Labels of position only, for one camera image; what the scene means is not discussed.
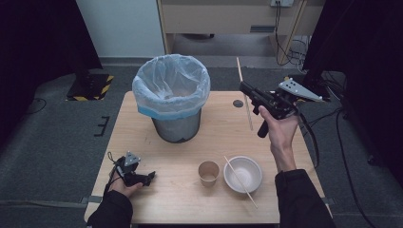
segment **blue plastic bag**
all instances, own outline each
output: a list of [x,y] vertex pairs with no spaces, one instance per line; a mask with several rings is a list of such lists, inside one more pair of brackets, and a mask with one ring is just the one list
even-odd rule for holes
[[196,115],[210,93],[206,67],[192,56],[156,57],[140,67],[132,85],[138,111],[156,120]]

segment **chopstick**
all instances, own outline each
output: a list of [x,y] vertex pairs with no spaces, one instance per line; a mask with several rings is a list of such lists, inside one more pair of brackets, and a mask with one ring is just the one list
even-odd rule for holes
[[225,157],[228,165],[231,167],[232,172],[234,172],[235,177],[237,177],[238,181],[240,182],[240,185],[242,185],[243,190],[246,192],[246,194],[248,194],[249,199],[253,202],[253,204],[255,204],[255,201],[253,200],[253,198],[251,197],[251,195],[249,194],[248,190],[246,190],[245,185],[243,185],[242,181],[240,181],[240,178],[238,177],[237,173],[235,172],[234,167],[232,167],[231,163],[229,162],[229,160],[227,160],[227,158]]
[[[238,63],[238,74],[240,75],[240,81],[243,81],[242,78],[242,72],[240,71],[240,59],[237,57],[237,63]],[[248,99],[245,94],[243,94],[243,99],[245,100],[245,105],[246,105],[246,113],[248,114],[248,120],[249,120],[249,127],[253,131],[253,125],[252,125],[252,119],[251,119],[251,112],[249,110],[249,104],[248,104]]]

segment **trash can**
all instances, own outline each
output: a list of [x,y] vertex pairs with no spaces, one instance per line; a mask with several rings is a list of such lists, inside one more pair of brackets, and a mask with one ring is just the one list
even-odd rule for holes
[[163,140],[183,143],[196,136],[210,93],[200,61],[180,54],[156,57],[139,68],[132,89],[138,111],[151,117]]

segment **wall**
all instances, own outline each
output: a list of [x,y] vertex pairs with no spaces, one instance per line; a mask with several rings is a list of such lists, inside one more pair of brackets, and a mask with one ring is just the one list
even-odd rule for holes
[[157,1],[77,0],[99,57],[164,55]]

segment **black sleeve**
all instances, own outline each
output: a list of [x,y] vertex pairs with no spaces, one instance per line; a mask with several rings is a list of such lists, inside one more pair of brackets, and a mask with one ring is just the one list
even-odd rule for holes
[[93,228],[129,228],[132,216],[133,208],[130,200],[122,193],[110,191],[105,194],[86,225]]
[[278,173],[276,188],[280,228],[336,228],[305,170]]

